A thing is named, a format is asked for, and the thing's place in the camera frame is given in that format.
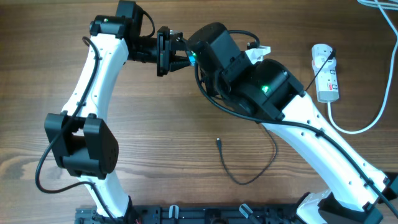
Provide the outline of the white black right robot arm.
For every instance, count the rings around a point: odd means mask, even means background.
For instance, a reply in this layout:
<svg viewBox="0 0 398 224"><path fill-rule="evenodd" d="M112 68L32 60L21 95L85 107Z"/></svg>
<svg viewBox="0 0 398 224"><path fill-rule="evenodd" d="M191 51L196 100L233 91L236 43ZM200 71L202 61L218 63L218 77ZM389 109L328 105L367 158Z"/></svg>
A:
<svg viewBox="0 0 398 224"><path fill-rule="evenodd" d="M397 174L366 162L326 121L303 85L273 59L250 59L232 32L214 22L187 40L195 59L195 79L218 108L254 121L294 148L327 184L305 194L293 207L291 222L379 223L378 203L397 198Z"/></svg>

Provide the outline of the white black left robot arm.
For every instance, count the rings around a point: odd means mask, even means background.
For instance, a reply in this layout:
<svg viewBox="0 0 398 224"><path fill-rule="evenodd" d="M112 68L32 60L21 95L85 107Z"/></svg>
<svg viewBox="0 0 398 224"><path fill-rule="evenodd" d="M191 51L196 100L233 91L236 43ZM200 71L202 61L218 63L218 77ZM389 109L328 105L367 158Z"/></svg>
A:
<svg viewBox="0 0 398 224"><path fill-rule="evenodd" d="M147 16L136 2L119 1L114 16L95 17L89 36L83 38L89 51L73 94L59 114L50 113L45 119L46 153L52 153L59 168L89 190L96 203L91 222L141 220L117 177L119 144L106 123L123 65L128 60L154 63L157 75L163 76L191 64L191 57L181 56L186 49L181 32L163 26L141 34Z"/></svg>

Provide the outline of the blue screen smartphone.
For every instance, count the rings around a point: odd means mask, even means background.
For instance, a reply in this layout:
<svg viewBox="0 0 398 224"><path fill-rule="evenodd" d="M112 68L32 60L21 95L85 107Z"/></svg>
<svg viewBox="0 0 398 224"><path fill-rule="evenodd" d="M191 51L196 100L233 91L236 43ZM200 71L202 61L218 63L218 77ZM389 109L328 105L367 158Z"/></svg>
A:
<svg viewBox="0 0 398 224"><path fill-rule="evenodd" d="M196 57L197 57L196 53L191 50L187 50L186 55L189 59L190 65L194 67L196 64Z"/></svg>

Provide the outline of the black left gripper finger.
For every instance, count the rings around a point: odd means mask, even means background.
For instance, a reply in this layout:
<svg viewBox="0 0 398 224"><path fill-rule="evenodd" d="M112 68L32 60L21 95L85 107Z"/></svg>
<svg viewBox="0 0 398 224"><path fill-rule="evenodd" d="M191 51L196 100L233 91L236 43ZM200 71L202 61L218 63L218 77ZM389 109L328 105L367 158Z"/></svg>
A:
<svg viewBox="0 0 398 224"><path fill-rule="evenodd" d="M169 64L169 72L175 72L177 70L180 70L185 67L190 66L190 61L189 60L181 60L181 61L174 61L170 62Z"/></svg>
<svg viewBox="0 0 398 224"><path fill-rule="evenodd" d="M173 51L187 51L187 40L180 36L174 37L171 40L170 49Z"/></svg>

